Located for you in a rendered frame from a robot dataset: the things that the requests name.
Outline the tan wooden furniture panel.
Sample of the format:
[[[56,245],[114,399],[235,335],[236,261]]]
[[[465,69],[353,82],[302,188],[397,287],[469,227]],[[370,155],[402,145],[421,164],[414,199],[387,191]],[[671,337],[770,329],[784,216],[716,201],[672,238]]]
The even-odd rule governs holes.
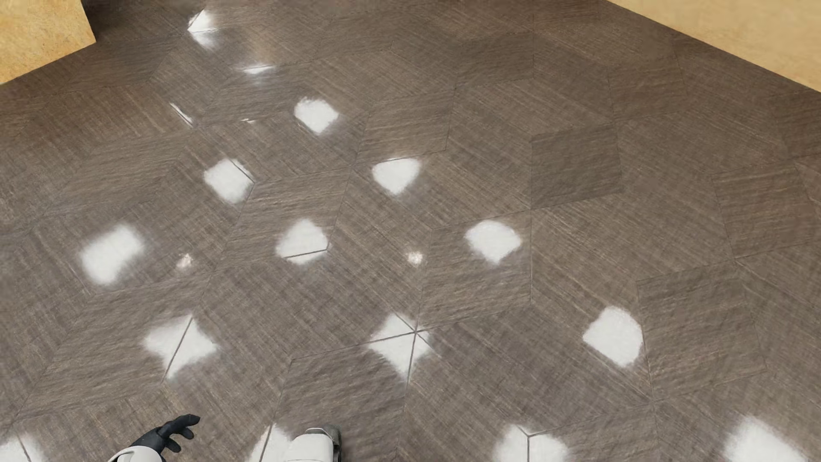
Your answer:
[[[0,85],[95,41],[81,0],[0,0]]]
[[[821,0],[609,0],[821,92]]]

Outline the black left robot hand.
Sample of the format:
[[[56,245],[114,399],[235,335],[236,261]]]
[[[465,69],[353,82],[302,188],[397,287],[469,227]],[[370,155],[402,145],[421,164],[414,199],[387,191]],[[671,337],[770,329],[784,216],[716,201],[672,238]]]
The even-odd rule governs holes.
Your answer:
[[[194,439],[195,435],[191,427],[197,425],[199,422],[200,416],[198,415],[180,415],[144,433],[134,441],[131,446],[147,447],[158,455],[161,455],[166,449],[173,453],[179,453],[181,447],[172,439],[172,436],[182,436],[187,440]]]

